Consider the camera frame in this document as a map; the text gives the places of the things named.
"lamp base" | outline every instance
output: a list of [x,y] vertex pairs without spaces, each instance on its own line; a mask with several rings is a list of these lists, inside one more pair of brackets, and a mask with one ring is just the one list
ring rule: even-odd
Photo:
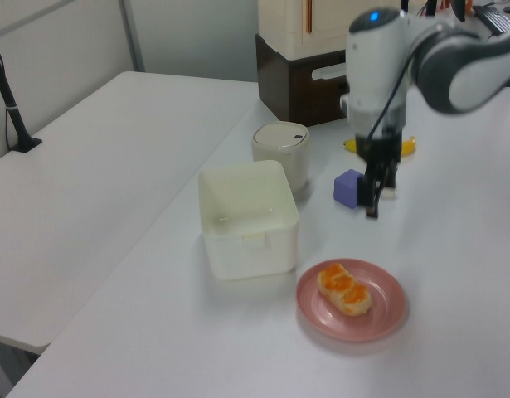
[[37,145],[39,145],[40,143],[42,143],[42,139],[39,139],[39,138],[33,138],[32,137],[32,144],[27,146],[27,147],[19,147],[19,145],[14,145],[10,148],[11,151],[16,151],[16,152],[21,152],[21,153],[26,153],[26,152],[30,152],[30,149],[34,149]]

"banana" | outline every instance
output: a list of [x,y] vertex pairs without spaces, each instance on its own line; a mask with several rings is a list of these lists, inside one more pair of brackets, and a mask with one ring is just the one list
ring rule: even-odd
[[[348,139],[344,143],[345,149],[349,152],[356,153],[356,140]],[[411,136],[410,139],[402,143],[402,156],[411,155],[417,149],[415,136]]]

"wall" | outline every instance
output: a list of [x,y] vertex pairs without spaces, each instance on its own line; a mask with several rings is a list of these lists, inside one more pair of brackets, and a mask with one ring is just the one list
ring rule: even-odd
[[[30,7],[28,2],[15,2]],[[133,70],[119,0],[74,0],[0,36],[0,52],[30,134],[118,73]],[[6,153],[0,95],[0,157]],[[10,123],[10,143],[15,135]]]
[[147,72],[256,81],[257,0],[126,0]]

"brown box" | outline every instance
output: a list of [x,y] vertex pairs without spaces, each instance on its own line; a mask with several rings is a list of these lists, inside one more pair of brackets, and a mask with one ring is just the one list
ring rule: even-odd
[[348,93],[345,76],[312,79],[312,72],[345,62],[345,51],[288,61],[256,35],[259,97],[277,118],[312,126],[341,119],[340,97]]

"white container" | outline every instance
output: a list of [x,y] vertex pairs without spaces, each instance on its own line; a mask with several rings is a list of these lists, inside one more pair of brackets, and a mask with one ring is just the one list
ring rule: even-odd
[[251,140],[253,160],[276,160],[284,169],[289,187],[296,192],[308,180],[310,133],[302,124],[274,122],[262,126]]
[[295,266],[299,213],[280,163],[200,172],[199,207],[206,252],[218,279],[278,274]]
[[259,34],[288,61],[345,50],[348,28],[375,7],[400,0],[258,0]]

